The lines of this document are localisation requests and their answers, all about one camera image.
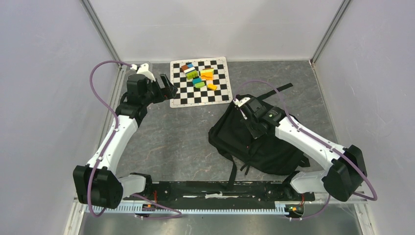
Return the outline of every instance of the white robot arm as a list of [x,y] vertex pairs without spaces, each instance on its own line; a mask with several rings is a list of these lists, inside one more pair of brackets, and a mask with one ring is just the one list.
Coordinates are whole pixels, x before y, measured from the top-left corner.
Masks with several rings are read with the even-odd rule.
[[[348,157],[363,174],[367,175],[362,151],[356,146],[345,148],[332,143],[301,125],[295,117],[287,117],[282,109],[267,108],[255,97],[244,97],[234,103],[241,110],[247,128],[254,138],[264,134],[275,135],[278,139],[292,144],[323,167],[321,171],[296,171],[287,177],[286,181],[295,192],[328,192],[339,201],[349,199],[363,179],[347,162],[333,152],[334,149]],[[316,141],[316,138],[331,148],[323,146]]]
[[[133,65],[132,69],[137,70],[137,66]],[[149,70],[148,64],[142,64],[136,74],[129,76],[127,92],[122,96],[120,105],[115,111],[119,121],[118,126],[116,126],[114,118],[110,131],[94,156],[86,166],[78,165],[73,171],[76,192],[81,203],[87,203],[88,179],[92,172],[92,166],[95,165],[97,159],[101,161],[93,176],[91,189],[93,205],[114,209],[119,205],[122,198],[133,193],[142,192],[145,189],[147,179],[151,179],[150,177],[135,173],[117,179],[115,172],[125,146],[147,114],[147,106],[151,103],[160,103],[172,99],[176,95],[177,88],[170,83],[166,75],[162,74],[160,77],[164,88],[160,87]],[[103,155],[100,156],[114,130],[115,134],[111,142]]]

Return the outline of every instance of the black bracket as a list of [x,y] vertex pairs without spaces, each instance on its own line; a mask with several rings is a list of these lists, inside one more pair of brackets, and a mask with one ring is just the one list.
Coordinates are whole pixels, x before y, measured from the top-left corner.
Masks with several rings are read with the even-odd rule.
[[[92,168],[77,165],[73,170],[73,181],[80,203],[87,204],[88,180]],[[114,174],[107,170],[97,169],[93,176],[91,187],[91,204],[94,206],[115,209],[122,199],[123,188]]]
[[147,106],[151,103],[160,103],[176,96],[177,88],[171,84],[165,74],[160,75],[164,88],[160,84],[152,82],[142,74],[133,74],[127,80],[127,92],[121,97],[121,101],[115,113],[135,118],[138,126],[147,115]]
[[[345,148],[344,150],[344,155],[349,158],[365,176],[368,176],[362,151],[354,145]],[[322,179],[323,185],[325,190],[331,196],[339,201],[345,202],[360,186],[363,179],[343,158],[332,160],[332,163],[333,166],[331,166],[327,175]]]

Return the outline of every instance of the orange block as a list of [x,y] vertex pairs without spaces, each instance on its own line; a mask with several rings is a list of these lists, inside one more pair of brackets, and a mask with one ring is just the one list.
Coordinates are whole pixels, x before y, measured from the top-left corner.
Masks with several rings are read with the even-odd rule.
[[204,80],[213,80],[213,74],[206,74],[206,73],[203,75],[201,74],[200,78]]

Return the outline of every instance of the white gear rack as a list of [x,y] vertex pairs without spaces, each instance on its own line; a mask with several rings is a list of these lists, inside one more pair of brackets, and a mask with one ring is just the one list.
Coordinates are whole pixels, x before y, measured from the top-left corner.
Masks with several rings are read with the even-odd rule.
[[[121,202],[115,209],[106,209],[104,213],[134,213],[134,214],[176,214],[175,212],[168,210],[143,210],[143,205],[148,205],[146,201],[133,201],[133,202]],[[187,209],[180,210],[182,214],[275,214],[275,215],[288,215],[288,212],[284,211],[285,204],[275,203],[275,209],[228,209],[228,210],[199,210],[199,209]],[[102,211],[102,207],[92,206],[95,213]]]

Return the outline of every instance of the green block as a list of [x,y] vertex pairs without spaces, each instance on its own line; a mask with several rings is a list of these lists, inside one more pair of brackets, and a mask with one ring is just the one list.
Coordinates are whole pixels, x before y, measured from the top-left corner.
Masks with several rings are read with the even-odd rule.
[[195,84],[195,88],[201,88],[205,86],[205,82],[199,82]]
[[190,73],[187,73],[186,77],[187,77],[188,80],[190,80],[190,79],[193,79],[193,78],[197,77],[198,75],[199,74],[197,73],[197,71],[192,71]]

